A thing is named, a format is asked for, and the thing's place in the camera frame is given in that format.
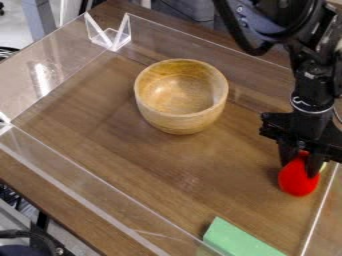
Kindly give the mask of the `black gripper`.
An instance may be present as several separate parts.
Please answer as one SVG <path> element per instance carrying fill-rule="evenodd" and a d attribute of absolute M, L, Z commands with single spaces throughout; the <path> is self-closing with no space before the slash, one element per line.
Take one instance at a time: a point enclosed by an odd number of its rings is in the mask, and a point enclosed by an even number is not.
<path fill-rule="evenodd" d="M 314 178 L 323 166 L 325 160 L 342 163 L 342 130 L 333 118 L 323 119 L 319 115 L 291 113 L 262 113 L 259 134 L 278 141 L 279 160 L 283 166 L 298 155 L 298 142 L 305 143 L 307 152 L 306 173 Z"/>

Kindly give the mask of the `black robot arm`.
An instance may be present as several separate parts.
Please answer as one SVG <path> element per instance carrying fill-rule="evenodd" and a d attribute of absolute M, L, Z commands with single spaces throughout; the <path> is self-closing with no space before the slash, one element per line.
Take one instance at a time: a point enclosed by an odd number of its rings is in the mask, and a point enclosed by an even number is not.
<path fill-rule="evenodd" d="M 261 115 L 261 135 L 278 143 L 281 162 L 309 153 L 305 172 L 315 177 L 326 161 L 342 162 L 342 130 L 333 121 L 342 98 L 342 11 L 327 0 L 212 0 L 240 49 L 265 55 L 277 45 L 289 53 L 295 78 L 293 111 Z"/>

